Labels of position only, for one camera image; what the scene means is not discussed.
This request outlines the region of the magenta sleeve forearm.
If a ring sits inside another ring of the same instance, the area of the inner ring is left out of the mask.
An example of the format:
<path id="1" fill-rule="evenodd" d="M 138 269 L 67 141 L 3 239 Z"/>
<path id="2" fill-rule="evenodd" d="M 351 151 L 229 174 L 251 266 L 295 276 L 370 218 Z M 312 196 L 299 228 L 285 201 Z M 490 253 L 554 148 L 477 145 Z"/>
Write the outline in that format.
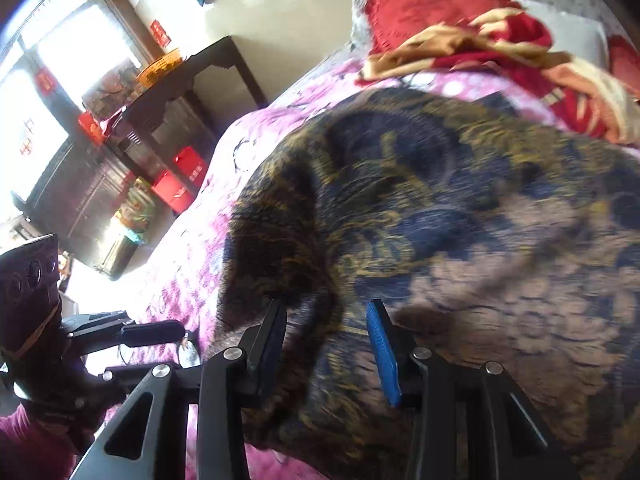
<path id="1" fill-rule="evenodd" d="M 76 466 L 70 427 L 42 422 L 21 405 L 1 417 L 0 438 L 2 479 L 68 479 Z"/>

